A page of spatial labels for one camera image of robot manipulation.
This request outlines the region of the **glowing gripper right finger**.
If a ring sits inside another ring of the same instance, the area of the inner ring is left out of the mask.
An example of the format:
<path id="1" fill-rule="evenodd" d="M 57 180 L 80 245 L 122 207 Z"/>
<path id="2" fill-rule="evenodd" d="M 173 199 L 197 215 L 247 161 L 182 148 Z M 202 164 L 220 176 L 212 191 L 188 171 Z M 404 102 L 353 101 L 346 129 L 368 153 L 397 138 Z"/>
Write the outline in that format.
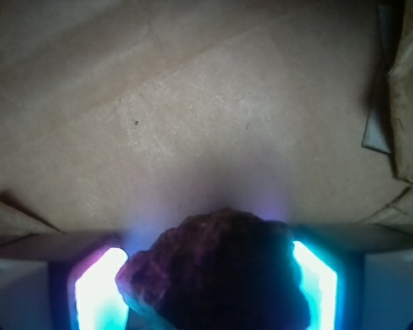
<path id="1" fill-rule="evenodd" d="M 413 329 L 413 225 L 293 226 L 311 329 Z"/>

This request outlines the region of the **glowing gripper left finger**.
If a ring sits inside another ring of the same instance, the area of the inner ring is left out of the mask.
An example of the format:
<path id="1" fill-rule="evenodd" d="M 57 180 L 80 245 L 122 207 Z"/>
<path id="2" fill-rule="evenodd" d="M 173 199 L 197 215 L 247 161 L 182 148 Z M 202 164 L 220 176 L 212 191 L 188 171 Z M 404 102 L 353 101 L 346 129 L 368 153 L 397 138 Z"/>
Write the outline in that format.
<path id="1" fill-rule="evenodd" d="M 124 329 L 114 233 L 0 236 L 0 329 Z"/>

